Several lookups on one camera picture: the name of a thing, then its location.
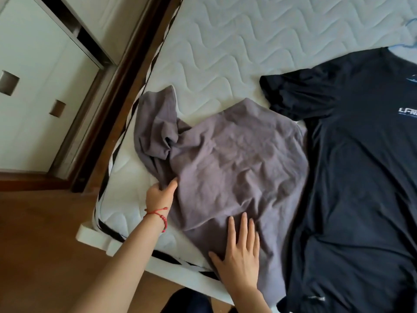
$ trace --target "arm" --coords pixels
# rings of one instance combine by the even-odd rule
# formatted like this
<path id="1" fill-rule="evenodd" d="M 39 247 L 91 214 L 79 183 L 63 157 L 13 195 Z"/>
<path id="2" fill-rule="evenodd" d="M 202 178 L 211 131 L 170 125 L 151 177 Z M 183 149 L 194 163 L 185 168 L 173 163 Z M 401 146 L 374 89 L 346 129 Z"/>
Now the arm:
<path id="1" fill-rule="evenodd" d="M 262 293 L 257 289 L 259 273 L 259 234 L 255 223 L 242 215 L 239 241 L 233 217 L 229 217 L 226 256 L 224 261 L 213 252 L 209 253 L 220 278 L 232 297 L 239 313 L 271 313 Z"/>
<path id="2" fill-rule="evenodd" d="M 158 184 L 149 188 L 146 193 L 148 212 L 170 208 L 177 186 L 177 180 L 174 179 L 163 191 L 159 190 Z M 168 212 L 159 211 L 165 217 Z M 127 312 L 163 229 L 164 222 L 158 215 L 144 217 L 70 312 Z"/>

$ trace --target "t-shirt sleeve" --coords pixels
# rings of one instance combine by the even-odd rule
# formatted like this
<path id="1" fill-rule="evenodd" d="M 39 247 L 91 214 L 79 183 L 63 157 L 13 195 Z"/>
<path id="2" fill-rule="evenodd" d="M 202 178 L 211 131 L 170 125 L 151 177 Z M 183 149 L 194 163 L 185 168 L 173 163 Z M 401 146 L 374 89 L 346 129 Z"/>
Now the t-shirt sleeve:
<path id="1" fill-rule="evenodd" d="M 262 76 L 259 83 L 271 110 L 292 120 L 326 117 L 339 100 L 352 65 L 349 54 L 311 69 Z"/>

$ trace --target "forearm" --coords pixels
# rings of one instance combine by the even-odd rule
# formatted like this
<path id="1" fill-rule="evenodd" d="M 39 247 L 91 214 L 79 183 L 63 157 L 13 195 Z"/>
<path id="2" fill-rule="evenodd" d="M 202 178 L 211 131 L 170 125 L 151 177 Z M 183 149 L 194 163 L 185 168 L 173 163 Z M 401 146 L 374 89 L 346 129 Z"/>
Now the forearm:
<path id="1" fill-rule="evenodd" d="M 143 218 L 71 312 L 127 312 L 163 229 L 158 215 Z"/>
<path id="2" fill-rule="evenodd" d="M 239 313 L 271 313 L 271 309 L 258 289 L 241 290 L 231 296 Z"/>

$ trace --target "wooden floor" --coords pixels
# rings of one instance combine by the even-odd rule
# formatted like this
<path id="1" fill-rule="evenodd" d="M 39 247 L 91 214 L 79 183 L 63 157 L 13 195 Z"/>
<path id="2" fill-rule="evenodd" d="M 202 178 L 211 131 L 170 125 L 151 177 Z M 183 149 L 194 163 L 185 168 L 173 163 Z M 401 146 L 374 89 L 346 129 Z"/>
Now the wooden floor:
<path id="1" fill-rule="evenodd" d="M 108 256 L 77 242 L 96 194 L 0 192 L 0 313 L 65 312 Z M 181 286 L 145 273 L 129 313 L 157 313 Z M 213 300 L 216 313 L 230 306 Z"/>

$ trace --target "quilted mattress cover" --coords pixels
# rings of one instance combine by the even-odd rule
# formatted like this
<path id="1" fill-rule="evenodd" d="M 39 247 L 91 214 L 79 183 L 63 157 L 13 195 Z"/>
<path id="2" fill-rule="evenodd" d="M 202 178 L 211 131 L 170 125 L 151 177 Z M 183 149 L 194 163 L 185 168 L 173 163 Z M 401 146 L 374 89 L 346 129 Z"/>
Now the quilted mattress cover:
<path id="1" fill-rule="evenodd" d="M 268 107 L 261 75 L 313 67 L 348 52 L 413 44 L 417 34 L 404 26 L 417 17 L 417 0 L 183 0 L 177 11 L 138 96 L 173 85 L 177 114 L 190 125 L 244 98 Z M 392 51 L 417 60 L 416 49 Z M 156 182 L 135 153 L 135 109 L 136 104 L 93 216 L 96 230 L 119 240 L 142 220 L 146 190 Z M 209 268 L 172 224 L 156 250 L 197 271 Z"/>

